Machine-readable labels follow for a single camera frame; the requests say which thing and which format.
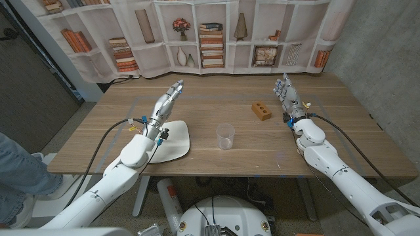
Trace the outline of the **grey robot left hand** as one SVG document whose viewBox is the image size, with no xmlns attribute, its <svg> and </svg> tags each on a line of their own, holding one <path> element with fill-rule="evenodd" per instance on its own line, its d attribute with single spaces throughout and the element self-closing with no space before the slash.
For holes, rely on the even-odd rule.
<svg viewBox="0 0 420 236">
<path fill-rule="evenodd" d="M 159 128 L 166 122 L 175 105 L 175 100 L 182 93 L 183 87 L 184 81 L 181 79 L 174 83 L 168 91 L 157 100 L 148 122 L 149 126 Z"/>
</svg>

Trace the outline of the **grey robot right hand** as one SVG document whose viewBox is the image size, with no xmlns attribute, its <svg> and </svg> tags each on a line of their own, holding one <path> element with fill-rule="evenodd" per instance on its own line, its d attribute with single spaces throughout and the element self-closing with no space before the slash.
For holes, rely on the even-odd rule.
<svg viewBox="0 0 420 236">
<path fill-rule="evenodd" d="M 306 117 L 306 111 L 302 100 L 295 87 L 292 85 L 287 73 L 283 74 L 282 79 L 276 80 L 273 92 L 282 104 L 285 113 L 283 117 L 287 117 L 287 122 L 294 124 L 298 120 Z"/>
</svg>

